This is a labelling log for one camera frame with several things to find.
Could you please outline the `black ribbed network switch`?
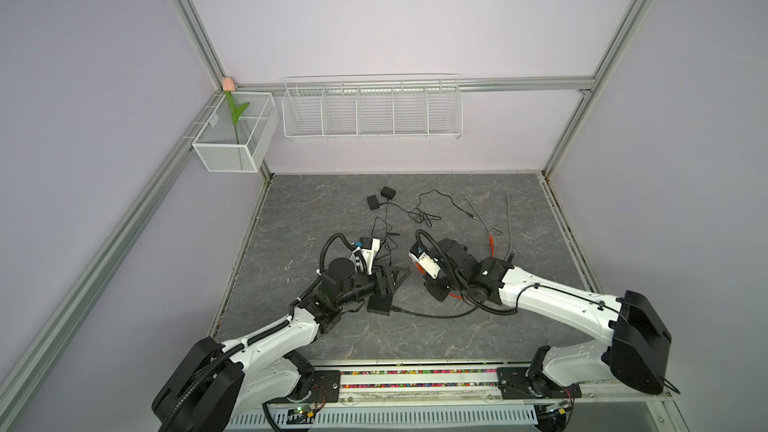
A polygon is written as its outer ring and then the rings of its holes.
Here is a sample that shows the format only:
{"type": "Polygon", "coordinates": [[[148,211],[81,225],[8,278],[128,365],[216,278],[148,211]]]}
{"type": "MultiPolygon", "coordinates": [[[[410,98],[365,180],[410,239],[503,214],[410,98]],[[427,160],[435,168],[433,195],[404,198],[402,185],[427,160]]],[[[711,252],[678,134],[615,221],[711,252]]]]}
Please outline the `black ribbed network switch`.
{"type": "Polygon", "coordinates": [[[367,311],[372,314],[389,316],[392,311],[394,283],[385,278],[373,284],[371,296],[368,299],[367,311]]]}

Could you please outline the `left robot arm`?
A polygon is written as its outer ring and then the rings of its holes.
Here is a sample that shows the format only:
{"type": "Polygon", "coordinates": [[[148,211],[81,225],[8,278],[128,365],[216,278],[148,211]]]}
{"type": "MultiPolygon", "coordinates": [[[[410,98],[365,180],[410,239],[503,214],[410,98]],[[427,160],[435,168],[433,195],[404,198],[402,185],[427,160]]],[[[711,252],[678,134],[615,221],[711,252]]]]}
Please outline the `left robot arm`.
{"type": "Polygon", "coordinates": [[[274,399],[309,395],[313,366],[302,347],[328,333],[348,304],[388,303],[410,272],[379,265],[373,238],[328,238],[316,277],[287,314],[254,332],[218,342],[197,341],[155,396],[162,431],[222,431],[230,419],[274,399]]]}

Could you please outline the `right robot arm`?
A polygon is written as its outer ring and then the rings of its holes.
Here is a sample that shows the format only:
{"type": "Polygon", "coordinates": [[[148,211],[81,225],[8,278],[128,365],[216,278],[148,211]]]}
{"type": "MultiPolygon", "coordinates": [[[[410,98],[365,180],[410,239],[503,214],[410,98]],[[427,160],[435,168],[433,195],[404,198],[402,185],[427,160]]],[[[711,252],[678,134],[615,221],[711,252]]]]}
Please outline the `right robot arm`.
{"type": "Polygon", "coordinates": [[[530,273],[509,259],[482,261],[450,239],[419,229],[409,251],[430,295],[458,297],[496,316],[529,311],[588,336],[566,347],[539,347],[528,368],[503,385],[515,397],[573,397],[584,382],[618,381],[649,395],[670,388],[672,335],[643,294],[623,296],[577,289],[530,273]]]}

